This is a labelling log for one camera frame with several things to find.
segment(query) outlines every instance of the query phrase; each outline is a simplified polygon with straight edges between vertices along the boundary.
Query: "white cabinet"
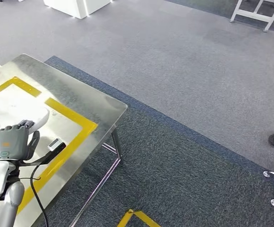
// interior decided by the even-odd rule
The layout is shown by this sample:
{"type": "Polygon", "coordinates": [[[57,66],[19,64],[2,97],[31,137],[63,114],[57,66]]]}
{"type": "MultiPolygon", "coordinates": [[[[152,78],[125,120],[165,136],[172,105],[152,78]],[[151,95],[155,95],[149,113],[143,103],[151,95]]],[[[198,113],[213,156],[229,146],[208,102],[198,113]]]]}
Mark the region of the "white cabinet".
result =
{"type": "Polygon", "coordinates": [[[88,16],[110,2],[111,0],[44,0],[46,6],[79,19],[88,16]]]}

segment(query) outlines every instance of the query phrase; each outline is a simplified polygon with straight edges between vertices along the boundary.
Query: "robotic arm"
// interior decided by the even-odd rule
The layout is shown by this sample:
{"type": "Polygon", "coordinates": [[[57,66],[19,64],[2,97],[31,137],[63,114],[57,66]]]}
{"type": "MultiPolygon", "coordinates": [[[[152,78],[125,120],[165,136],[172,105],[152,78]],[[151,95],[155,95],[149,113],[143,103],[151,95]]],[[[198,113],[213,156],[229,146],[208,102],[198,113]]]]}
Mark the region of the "robotic arm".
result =
{"type": "Polygon", "coordinates": [[[25,188],[19,179],[20,166],[48,164],[66,147],[65,143],[56,139],[44,157],[32,163],[23,162],[31,159],[39,141],[39,132],[35,131],[27,144],[29,129],[33,124],[24,120],[0,130],[0,201],[4,202],[0,206],[0,227],[13,227],[23,197],[25,188]]]}

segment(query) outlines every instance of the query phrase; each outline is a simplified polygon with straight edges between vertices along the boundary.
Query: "gray carpet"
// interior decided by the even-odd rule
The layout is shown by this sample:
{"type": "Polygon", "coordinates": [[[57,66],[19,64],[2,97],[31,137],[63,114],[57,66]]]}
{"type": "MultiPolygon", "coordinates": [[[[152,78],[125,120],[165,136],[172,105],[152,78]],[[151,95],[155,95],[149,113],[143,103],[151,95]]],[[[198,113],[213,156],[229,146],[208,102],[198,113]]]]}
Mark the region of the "gray carpet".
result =
{"type": "MultiPolygon", "coordinates": [[[[166,0],[176,4],[192,7],[195,9],[203,10],[209,13],[214,13],[222,17],[231,18],[238,0],[166,0]]],[[[243,1],[241,9],[254,12],[259,0],[243,1]]],[[[258,11],[259,14],[266,16],[272,16],[274,13],[274,3],[265,1],[258,11]]],[[[238,15],[235,20],[257,26],[258,28],[265,28],[266,22],[242,17],[238,15]]],[[[274,23],[270,28],[274,31],[274,23]]]]}
{"type": "Polygon", "coordinates": [[[58,56],[274,169],[267,143],[274,132],[273,31],[164,0],[116,0],[84,20],[41,0],[0,3],[0,63],[23,52],[58,56]]]}
{"type": "MultiPolygon", "coordinates": [[[[77,226],[115,227],[134,209],[162,227],[274,227],[274,181],[263,168],[59,58],[46,63],[129,106],[119,126],[125,166],[77,226]]],[[[113,158],[96,154],[48,212],[51,226],[68,226],[113,158]]],[[[146,225],[134,218],[128,226],[146,225]]]]}

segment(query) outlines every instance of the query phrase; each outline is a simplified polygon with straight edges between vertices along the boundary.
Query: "yellow tape on floor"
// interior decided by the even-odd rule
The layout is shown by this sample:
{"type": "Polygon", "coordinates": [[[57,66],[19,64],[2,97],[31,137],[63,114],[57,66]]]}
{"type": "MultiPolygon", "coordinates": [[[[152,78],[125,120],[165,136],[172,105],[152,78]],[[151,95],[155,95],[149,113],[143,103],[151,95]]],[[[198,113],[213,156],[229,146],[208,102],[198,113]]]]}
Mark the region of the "yellow tape on floor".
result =
{"type": "MultiPolygon", "coordinates": [[[[37,97],[40,95],[42,92],[27,84],[23,80],[20,80],[17,77],[14,77],[12,79],[8,80],[2,85],[0,85],[0,92],[11,85],[17,85],[30,95],[34,97],[37,97]]],[[[34,187],[36,192],[39,192],[42,189],[45,184],[46,184],[48,180],[50,180],[53,175],[54,175],[57,171],[58,171],[61,166],[63,166],[67,159],[69,159],[76,149],[77,149],[80,144],[82,144],[85,138],[90,135],[92,131],[97,128],[97,124],[88,119],[86,119],[82,115],[79,115],[70,108],[64,106],[61,103],[59,103],[54,99],[48,98],[45,101],[48,106],[54,109],[65,117],[67,117],[73,122],[76,122],[82,127],[82,131],[80,131],[76,137],[75,137],[73,141],[68,144],[65,149],[61,151],[54,160],[52,160],[45,170],[44,170],[39,177],[41,180],[34,182],[34,187]]],[[[17,213],[22,211],[26,205],[27,205],[30,201],[31,201],[34,197],[34,194],[31,187],[25,190],[25,194],[23,195],[23,201],[19,206],[17,213]]]]}
{"type": "Polygon", "coordinates": [[[145,213],[139,210],[139,211],[134,211],[130,209],[129,211],[126,212],[125,216],[119,222],[117,227],[125,227],[128,222],[133,216],[133,214],[137,216],[143,222],[146,223],[149,227],[161,227],[160,225],[157,224],[156,222],[153,221],[150,217],[146,215],[145,213]]]}

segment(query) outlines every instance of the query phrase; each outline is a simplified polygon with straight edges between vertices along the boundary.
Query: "white ladder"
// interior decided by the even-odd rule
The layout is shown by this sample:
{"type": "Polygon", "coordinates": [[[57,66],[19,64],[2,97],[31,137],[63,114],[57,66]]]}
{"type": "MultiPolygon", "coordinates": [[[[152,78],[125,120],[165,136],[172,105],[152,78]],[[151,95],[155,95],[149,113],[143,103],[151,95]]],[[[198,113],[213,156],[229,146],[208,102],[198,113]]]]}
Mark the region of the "white ladder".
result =
{"type": "Polygon", "coordinates": [[[270,26],[274,22],[274,14],[272,17],[257,14],[258,10],[260,9],[260,7],[261,7],[261,5],[263,1],[269,1],[269,2],[274,3],[274,0],[260,0],[259,4],[256,7],[256,9],[254,12],[249,12],[249,11],[240,9],[240,6],[241,6],[242,0],[238,0],[237,5],[235,8],[234,13],[232,14],[232,18],[229,20],[229,22],[233,23],[235,20],[235,17],[237,14],[244,16],[244,17],[254,18],[254,19],[257,19],[257,20],[267,22],[268,24],[263,30],[263,32],[267,32],[270,28],[270,26]]]}

